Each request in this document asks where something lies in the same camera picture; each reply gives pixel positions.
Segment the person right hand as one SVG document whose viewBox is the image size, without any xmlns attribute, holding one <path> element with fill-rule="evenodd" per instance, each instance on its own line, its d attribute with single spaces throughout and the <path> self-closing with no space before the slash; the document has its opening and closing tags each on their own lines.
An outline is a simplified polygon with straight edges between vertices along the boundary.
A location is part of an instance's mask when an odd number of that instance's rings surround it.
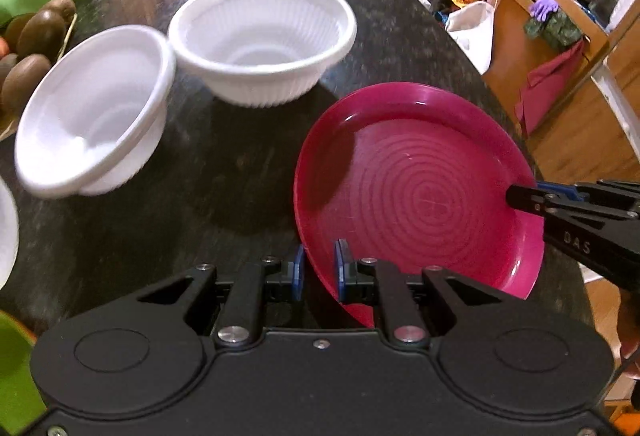
<svg viewBox="0 0 640 436">
<path fill-rule="evenodd" d="M 639 348 L 639 295 L 620 290 L 617 334 L 620 340 L 620 356 L 628 359 Z"/>
</svg>

